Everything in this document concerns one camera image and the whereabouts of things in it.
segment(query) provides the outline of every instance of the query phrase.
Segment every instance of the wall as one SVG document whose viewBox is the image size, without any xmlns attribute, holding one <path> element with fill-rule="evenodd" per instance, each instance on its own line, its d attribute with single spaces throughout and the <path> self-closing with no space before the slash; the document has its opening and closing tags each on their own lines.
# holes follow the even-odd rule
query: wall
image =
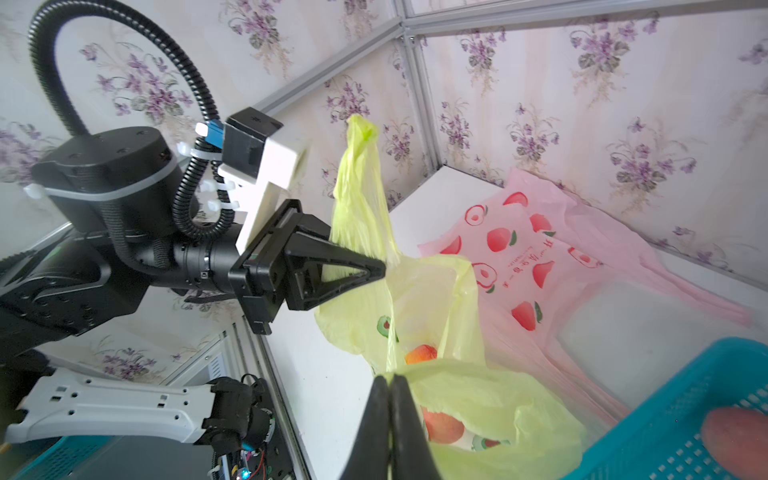
<svg viewBox="0 0 768 480">
<path fill-rule="evenodd" d="M 428 37 L 442 159 L 531 171 L 768 285 L 768 9 L 718 5 Z"/>
<path fill-rule="evenodd" d="M 189 54 L 208 83 L 222 118 L 265 98 L 393 16 L 387 0 L 224 0 L 126 2 L 152 18 Z M 38 86 L 25 34 L 38 5 L 6 2 L 0 14 L 0 257 L 30 247 L 65 218 L 47 200 L 28 199 L 28 169 L 68 138 Z M 166 141 L 194 139 L 200 112 L 184 80 L 146 39 L 116 22 L 79 18 L 57 43 L 61 76 L 90 129 L 150 125 Z M 383 45 L 357 65 L 286 109 L 278 118 L 299 124 L 311 140 L 291 190 L 309 213 L 330 221 L 333 185 L 346 148 L 347 116 L 379 125 L 382 172 L 390 206 L 426 175 L 415 129 L 399 41 Z M 216 214 L 204 212 L 208 220 Z M 139 311 L 83 336 L 48 344 L 49 355 L 118 378 L 162 382 L 241 315 L 234 301 L 193 306 L 152 288 Z"/>
</svg>

